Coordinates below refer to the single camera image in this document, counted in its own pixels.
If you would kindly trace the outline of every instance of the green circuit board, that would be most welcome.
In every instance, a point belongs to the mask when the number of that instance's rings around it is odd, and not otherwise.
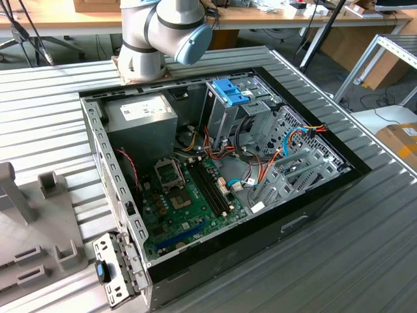
[[[207,177],[215,183],[219,173],[213,161],[206,158],[202,165],[207,171]],[[227,215],[216,214],[203,197],[186,164],[179,164],[179,168],[185,180],[182,189],[175,187],[164,193],[155,172],[144,176],[141,181],[142,186],[148,183],[148,188],[144,188],[143,191],[142,213],[149,233],[149,238],[144,244],[148,260],[155,260],[247,216],[240,202],[231,194],[224,199],[233,209],[227,212]],[[170,245],[164,245],[163,248],[160,246],[176,236],[185,237]]]

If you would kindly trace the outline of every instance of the desk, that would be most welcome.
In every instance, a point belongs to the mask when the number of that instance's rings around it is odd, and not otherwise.
[[[11,0],[11,3],[12,8],[20,7],[17,0]],[[213,6],[210,0],[203,0],[203,3],[205,6]],[[77,13],[74,10],[72,0],[26,0],[25,5],[41,36],[122,33],[120,12]],[[264,13],[257,8],[219,8],[219,13],[221,30],[303,28],[308,26],[310,20],[303,16],[297,16],[290,20],[283,16],[282,11],[278,11],[277,13]],[[24,14],[16,15],[19,18],[19,22],[31,35],[34,35]],[[329,18],[329,16],[314,18],[311,26],[318,27],[319,30],[313,38],[304,60],[307,59],[317,44]],[[346,16],[339,15],[333,26],[355,27],[395,25],[392,33],[398,34],[410,20],[411,18],[402,12],[399,12],[396,17],[389,16],[385,19],[368,20],[363,20],[351,14]],[[0,37],[11,37],[9,23],[5,17],[1,16]]]
[[[320,219],[219,275],[158,313],[414,312],[417,298],[417,174],[285,58],[265,47],[210,51],[175,78],[264,67],[372,169]],[[92,241],[115,229],[95,169],[78,91],[120,85],[111,61],[0,72],[0,160],[18,185],[54,170],[66,177],[93,262]],[[118,313],[142,313],[138,297]],[[106,312],[94,265],[22,297],[0,312]]]

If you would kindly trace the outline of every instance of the blue plastic clip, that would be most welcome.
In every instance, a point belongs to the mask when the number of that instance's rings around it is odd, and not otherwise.
[[[230,106],[238,106],[239,104],[248,103],[250,101],[250,98],[242,95],[239,88],[233,85],[230,80],[213,80],[213,85],[219,94],[227,99],[227,103]]]

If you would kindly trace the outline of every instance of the ram slot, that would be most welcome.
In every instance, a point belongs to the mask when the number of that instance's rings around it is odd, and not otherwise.
[[[217,185],[213,182],[212,177],[206,172],[202,164],[192,164],[188,171],[193,177],[198,189],[210,205],[214,215],[221,216],[223,212],[229,212],[229,205],[220,194]]]

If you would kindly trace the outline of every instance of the open computer tower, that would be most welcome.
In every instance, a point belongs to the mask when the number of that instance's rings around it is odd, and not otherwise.
[[[117,230],[111,308],[158,308],[320,217],[370,168],[263,68],[80,94]]]

